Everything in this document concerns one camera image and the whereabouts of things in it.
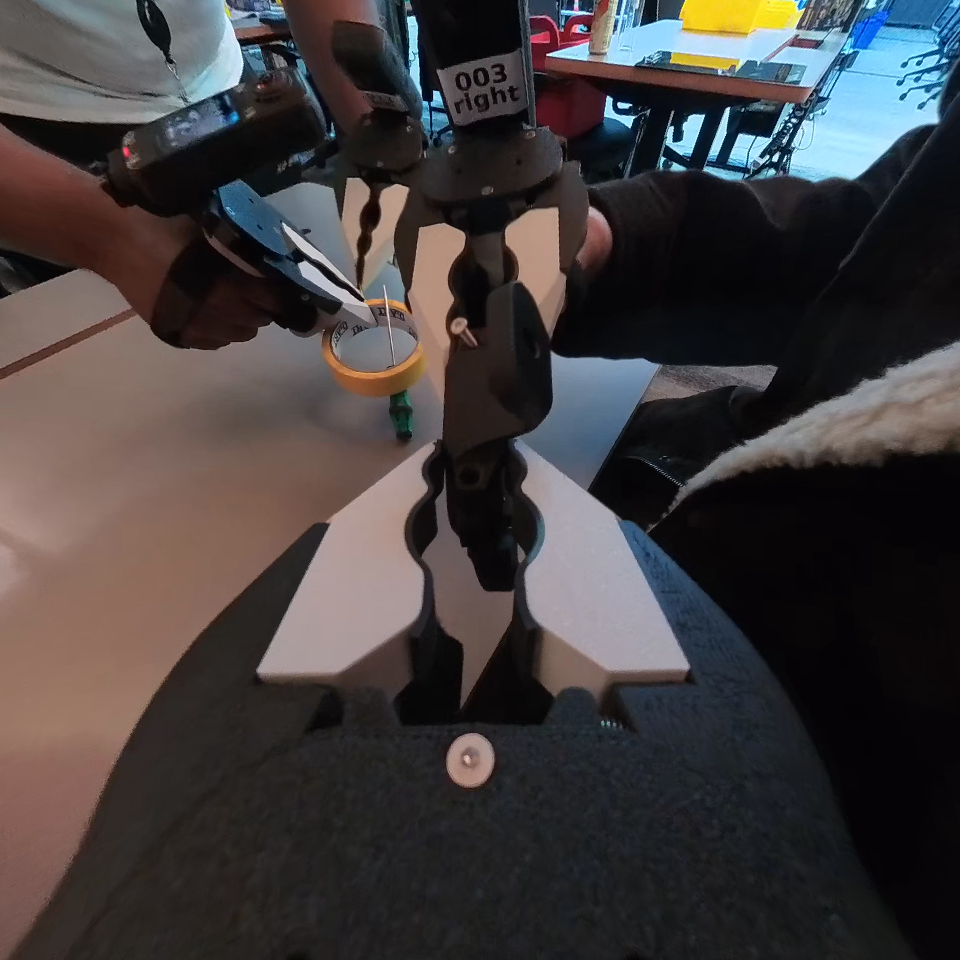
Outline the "person's right forearm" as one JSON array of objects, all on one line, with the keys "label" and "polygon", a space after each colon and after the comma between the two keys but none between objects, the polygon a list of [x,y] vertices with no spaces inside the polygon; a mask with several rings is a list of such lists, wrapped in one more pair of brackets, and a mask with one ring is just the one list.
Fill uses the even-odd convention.
[{"label": "person's right forearm", "polygon": [[590,190],[610,252],[567,357],[857,382],[958,341],[958,108],[852,179],[641,174]]}]

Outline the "red bag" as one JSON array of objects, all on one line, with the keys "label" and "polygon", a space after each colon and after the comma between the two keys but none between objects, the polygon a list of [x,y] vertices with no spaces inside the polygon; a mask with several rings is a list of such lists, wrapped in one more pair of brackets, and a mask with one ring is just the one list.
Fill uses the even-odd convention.
[{"label": "red bag", "polygon": [[548,15],[530,17],[535,121],[560,138],[580,138],[605,119],[602,91],[582,78],[553,76],[546,69],[550,54],[589,43],[593,21],[592,13],[576,13],[560,29]]}]

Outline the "person's right hand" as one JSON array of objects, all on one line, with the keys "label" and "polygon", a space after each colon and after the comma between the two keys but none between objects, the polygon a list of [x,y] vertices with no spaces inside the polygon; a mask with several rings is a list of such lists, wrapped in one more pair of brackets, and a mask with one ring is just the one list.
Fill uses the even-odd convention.
[{"label": "person's right hand", "polygon": [[575,258],[587,281],[593,280],[607,266],[614,247],[614,234],[608,219],[594,207],[589,207],[582,245]]}]

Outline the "black office chair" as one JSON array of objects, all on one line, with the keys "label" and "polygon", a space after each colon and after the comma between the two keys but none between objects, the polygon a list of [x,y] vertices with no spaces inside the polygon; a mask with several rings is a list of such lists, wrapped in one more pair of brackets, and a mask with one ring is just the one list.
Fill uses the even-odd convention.
[{"label": "black office chair", "polygon": [[571,143],[588,185],[623,179],[637,141],[633,124],[611,117]]},{"label": "black office chair", "polygon": [[903,103],[916,94],[919,97],[916,109],[919,111],[933,104],[958,62],[958,55],[958,31],[939,33],[935,48],[912,55],[900,64],[902,73],[895,84],[900,90],[897,100]]}]

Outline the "blue bin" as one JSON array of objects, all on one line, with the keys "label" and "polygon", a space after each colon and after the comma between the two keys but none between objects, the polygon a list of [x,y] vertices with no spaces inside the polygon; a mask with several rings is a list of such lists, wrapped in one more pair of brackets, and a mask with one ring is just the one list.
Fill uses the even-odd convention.
[{"label": "blue bin", "polygon": [[865,51],[877,37],[890,16],[887,8],[865,10],[853,25],[847,42],[849,51]]}]

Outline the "another person's forearm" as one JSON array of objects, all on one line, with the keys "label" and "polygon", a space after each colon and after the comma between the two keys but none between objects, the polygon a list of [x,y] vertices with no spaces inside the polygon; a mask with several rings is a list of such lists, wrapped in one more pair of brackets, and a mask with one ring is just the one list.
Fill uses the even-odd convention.
[{"label": "another person's forearm", "polygon": [[2,128],[2,249],[88,270],[148,320],[193,235],[190,219],[124,208],[93,174]]},{"label": "another person's forearm", "polygon": [[333,120],[344,129],[351,128],[366,114],[369,105],[335,60],[333,27],[338,21],[378,23],[376,3],[284,1],[283,7],[294,43]]}]

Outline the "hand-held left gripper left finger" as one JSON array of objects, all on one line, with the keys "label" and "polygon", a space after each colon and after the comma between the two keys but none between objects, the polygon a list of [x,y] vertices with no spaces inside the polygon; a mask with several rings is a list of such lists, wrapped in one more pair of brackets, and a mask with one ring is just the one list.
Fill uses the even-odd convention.
[{"label": "hand-held left gripper left finger", "polygon": [[327,522],[256,676],[276,685],[438,690],[461,700],[463,646],[436,609],[426,551],[439,531],[438,441],[415,450]]}]

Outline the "green handled screwdriver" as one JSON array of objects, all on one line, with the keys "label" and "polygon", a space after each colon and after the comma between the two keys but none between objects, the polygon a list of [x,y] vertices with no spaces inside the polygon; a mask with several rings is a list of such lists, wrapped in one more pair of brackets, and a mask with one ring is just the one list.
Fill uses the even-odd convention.
[{"label": "green handled screwdriver", "polygon": [[[381,286],[383,317],[386,322],[387,345],[390,358],[390,362],[385,369],[392,370],[398,365],[393,335],[393,312],[388,288],[386,284],[382,284]],[[408,388],[403,388],[389,394],[389,416],[395,438],[402,443],[410,442],[413,439],[414,411],[408,395]]]}]

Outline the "wooden table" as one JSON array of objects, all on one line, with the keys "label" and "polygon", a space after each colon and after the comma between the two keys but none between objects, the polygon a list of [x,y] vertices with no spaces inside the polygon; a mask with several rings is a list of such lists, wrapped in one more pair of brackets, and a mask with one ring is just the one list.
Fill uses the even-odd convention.
[{"label": "wooden table", "polygon": [[[604,56],[591,56],[584,46],[571,47],[549,54],[546,69],[553,76],[579,77],[612,101],[639,109],[627,177],[655,169],[662,161],[702,170],[710,162],[721,123],[732,110],[809,102],[848,37],[844,29],[798,28],[738,36],[689,31],[680,20],[659,20],[636,29],[630,53],[618,52],[618,44]],[[789,63],[806,70],[799,85],[787,85],[635,66],[658,51]]]}]

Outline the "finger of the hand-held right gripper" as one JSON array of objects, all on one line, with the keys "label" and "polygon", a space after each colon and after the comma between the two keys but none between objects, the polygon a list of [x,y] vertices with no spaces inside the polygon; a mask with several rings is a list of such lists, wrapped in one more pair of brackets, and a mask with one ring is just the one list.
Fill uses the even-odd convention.
[{"label": "finger of the hand-held right gripper", "polygon": [[473,280],[468,235],[426,197],[407,197],[393,241],[406,304],[421,344],[435,354],[444,354],[453,346],[470,350],[450,336],[450,322],[463,317],[479,347],[468,300]]},{"label": "finger of the hand-held right gripper", "polygon": [[543,333],[553,340],[568,299],[570,272],[586,239],[590,199],[581,169],[561,166],[534,181],[530,174],[509,174],[495,181],[495,199],[505,207],[501,253],[511,268],[506,282],[495,287],[495,323],[512,297],[526,291]]}]

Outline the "yellow plastic bin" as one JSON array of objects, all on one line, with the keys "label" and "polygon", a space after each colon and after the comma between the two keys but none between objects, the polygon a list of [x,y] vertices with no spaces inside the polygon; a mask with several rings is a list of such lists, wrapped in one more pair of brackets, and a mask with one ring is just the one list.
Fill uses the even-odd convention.
[{"label": "yellow plastic bin", "polygon": [[794,1],[685,1],[679,20],[686,31],[746,37],[795,28],[801,15]]}]

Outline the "black curved plastic part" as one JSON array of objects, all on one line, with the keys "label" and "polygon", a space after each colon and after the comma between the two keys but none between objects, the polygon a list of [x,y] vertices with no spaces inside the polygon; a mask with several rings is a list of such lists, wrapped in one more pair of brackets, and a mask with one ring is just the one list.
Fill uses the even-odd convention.
[{"label": "black curved plastic part", "polygon": [[446,364],[441,438],[455,459],[532,432],[553,404],[549,337],[526,286],[492,290],[485,319]]}]

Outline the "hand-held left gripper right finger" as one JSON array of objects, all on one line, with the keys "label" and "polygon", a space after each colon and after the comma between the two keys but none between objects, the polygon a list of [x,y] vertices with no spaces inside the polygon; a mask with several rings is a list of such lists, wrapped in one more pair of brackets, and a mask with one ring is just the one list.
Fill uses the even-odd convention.
[{"label": "hand-held left gripper right finger", "polygon": [[596,701],[619,686],[685,682],[690,662],[634,550],[642,532],[526,443],[512,454],[520,676]]}]

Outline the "yellow masking tape roll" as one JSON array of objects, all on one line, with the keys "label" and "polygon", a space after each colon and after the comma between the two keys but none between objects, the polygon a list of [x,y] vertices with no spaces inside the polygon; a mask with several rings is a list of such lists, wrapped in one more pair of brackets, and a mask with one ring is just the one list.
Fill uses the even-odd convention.
[{"label": "yellow masking tape roll", "polygon": [[[426,370],[426,352],[411,311],[400,301],[382,295],[366,300],[374,320],[366,327],[356,320],[342,319],[321,335],[321,355],[333,380],[355,396],[388,398],[414,386]],[[384,330],[391,349],[390,365],[376,370],[361,370],[346,364],[343,347],[354,339]]]}]

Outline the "black tray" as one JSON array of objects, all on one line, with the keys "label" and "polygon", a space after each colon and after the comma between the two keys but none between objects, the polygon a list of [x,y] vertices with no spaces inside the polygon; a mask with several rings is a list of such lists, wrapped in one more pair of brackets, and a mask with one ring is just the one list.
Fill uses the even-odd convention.
[{"label": "black tray", "polygon": [[735,78],[752,82],[774,83],[787,86],[798,86],[804,78],[807,70],[807,67],[803,64],[774,62],[769,60],[757,60],[754,58],[740,57],[742,63],[734,75],[729,76],[694,73],[679,69],[671,69],[668,63],[670,53],[670,51],[657,51],[653,54],[647,54],[638,60],[634,66],[637,68],[673,71],[683,74],[703,75],[708,77]]}]

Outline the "grey desk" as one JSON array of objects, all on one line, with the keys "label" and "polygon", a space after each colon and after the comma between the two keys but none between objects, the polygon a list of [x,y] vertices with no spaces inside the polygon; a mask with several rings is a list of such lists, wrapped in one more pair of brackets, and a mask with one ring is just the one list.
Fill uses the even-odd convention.
[{"label": "grey desk", "polygon": [[269,683],[258,665],[340,510],[414,446],[320,337],[205,353],[127,318],[2,382],[2,832],[83,833],[8,958],[623,958],[653,857],[642,738],[586,690],[533,717],[462,691]]}]

